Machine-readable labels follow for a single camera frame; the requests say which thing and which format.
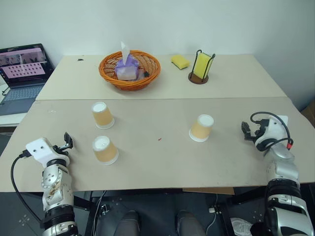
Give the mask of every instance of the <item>paper cup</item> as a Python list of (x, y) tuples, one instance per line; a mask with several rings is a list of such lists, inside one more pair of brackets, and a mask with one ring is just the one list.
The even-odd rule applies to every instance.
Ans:
[(209, 138), (214, 120), (210, 115), (202, 114), (189, 130), (191, 139), (197, 142), (204, 142)]
[(113, 164), (119, 156), (118, 149), (106, 136), (98, 136), (94, 140), (93, 151), (98, 161), (104, 165)]
[(109, 129), (114, 125), (115, 120), (104, 102), (94, 103), (92, 105), (92, 112), (98, 128)]

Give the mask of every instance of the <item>laptop screen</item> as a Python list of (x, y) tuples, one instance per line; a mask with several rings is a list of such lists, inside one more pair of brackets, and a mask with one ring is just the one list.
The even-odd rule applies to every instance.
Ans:
[(52, 72), (41, 44), (0, 50), (0, 75), (10, 87), (44, 84)]

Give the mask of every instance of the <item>white tabletop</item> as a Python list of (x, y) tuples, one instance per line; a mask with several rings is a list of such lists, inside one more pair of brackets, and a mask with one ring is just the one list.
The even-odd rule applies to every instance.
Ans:
[(210, 68), (209, 81), (203, 85), (188, 80), (194, 55), (185, 56), (190, 67), (183, 70), (171, 63), (171, 56), (156, 56), (161, 64), (161, 73), (148, 87), (139, 91), (122, 91), (106, 82), (98, 72), (104, 57), (64, 56), (37, 100), (286, 96), (253, 55), (217, 55)]
[[(0, 92), (4, 91), (8, 87), (7, 84), (0, 86)], [(2, 93), (0, 93), (0, 101), (4, 99)], [(0, 116), (0, 127), (11, 127), (17, 126), (25, 117), (26, 113), (19, 113), (19, 114), (12, 114), (12, 115), (5, 115)]]
[[(315, 181), (315, 129), (286, 97), (104, 100), (115, 117), (107, 130), (95, 125), (91, 105), (96, 101), (36, 101), (0, 157), (0, 191), (13, 190), (10, 166), (25, 144), (44, 136), (61, 146), (65, 131), (74, 143), (69, 169), (75, 191), (266, 185), (263, 153), (241, 131), (241, 122), (256, 111), (289, 117), (300, 181)], [(197, 143), (189, 128), (202, 113), (215, 125), (209, 139)], [(110, 166), (101, 165), (92, 150), (100, 135), (120, 152)], [(32, 157), (21, 159), (15, 170), (18, 188), (41, 191), (42, 170)]]

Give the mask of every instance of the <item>orange basket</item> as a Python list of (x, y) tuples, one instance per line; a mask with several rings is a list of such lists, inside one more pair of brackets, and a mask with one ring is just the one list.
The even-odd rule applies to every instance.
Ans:
[(99, 73), (106, 81), (110, 82), (121, 90), (143, 89), (159, 75), (161, 72), (161, 66), (158, 60), (150, 54), (137, 50), (131, 50), (130, 53), (135, 59), (138, 60), (139, 69), (143, 69), (149, 73), (148, 77), (145, 77), (139, 81), (118, 80), (115, 73), (115, 67), (116, 63), (123, 58), (121, 51), (105, 57), (99, 64)]

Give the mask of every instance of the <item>laptop keyboard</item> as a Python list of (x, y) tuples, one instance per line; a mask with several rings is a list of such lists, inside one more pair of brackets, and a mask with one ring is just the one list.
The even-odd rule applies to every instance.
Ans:
[(12, 101), (18, 99), (35, 98), (43, 87), (35, 86), (28, 88), (15, 88), (5, 96), (4, 101)]

